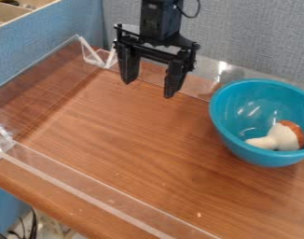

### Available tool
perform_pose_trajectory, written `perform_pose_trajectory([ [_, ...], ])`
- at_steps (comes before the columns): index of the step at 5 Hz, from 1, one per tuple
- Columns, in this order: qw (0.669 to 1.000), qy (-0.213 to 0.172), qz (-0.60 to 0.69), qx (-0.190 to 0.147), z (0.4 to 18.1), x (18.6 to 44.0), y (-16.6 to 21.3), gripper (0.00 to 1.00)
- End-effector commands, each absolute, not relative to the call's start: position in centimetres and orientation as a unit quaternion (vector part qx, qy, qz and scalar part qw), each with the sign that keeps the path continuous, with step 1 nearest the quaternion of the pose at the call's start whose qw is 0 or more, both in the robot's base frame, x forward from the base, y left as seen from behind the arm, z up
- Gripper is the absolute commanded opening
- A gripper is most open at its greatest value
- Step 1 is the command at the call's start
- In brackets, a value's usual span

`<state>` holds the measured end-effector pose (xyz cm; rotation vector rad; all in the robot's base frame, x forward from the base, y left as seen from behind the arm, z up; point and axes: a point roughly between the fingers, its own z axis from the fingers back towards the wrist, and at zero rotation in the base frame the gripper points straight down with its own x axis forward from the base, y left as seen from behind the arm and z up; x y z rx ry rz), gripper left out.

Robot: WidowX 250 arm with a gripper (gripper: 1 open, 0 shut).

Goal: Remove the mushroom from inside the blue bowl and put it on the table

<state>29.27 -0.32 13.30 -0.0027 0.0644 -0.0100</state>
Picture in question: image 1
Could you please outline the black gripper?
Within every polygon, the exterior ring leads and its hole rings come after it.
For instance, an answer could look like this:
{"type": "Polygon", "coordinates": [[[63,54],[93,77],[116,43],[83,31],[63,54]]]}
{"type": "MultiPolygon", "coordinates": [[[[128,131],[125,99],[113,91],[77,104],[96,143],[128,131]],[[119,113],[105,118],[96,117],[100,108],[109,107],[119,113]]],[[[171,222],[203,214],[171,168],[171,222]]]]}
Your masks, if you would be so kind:
{"type": "Polygon", "coordinates": [[[188,15],[183,11],[184,0],[143,0],[140,24],[116,23],[115,48],[124,84],[136,80],[140,59],[169,63],[164,78],[164,97],[172,98],[180,90],[185,77],[184,65],[196,60],[200,44],[180,34],[181,18],[195,19],[197,11],[188,15]]]}

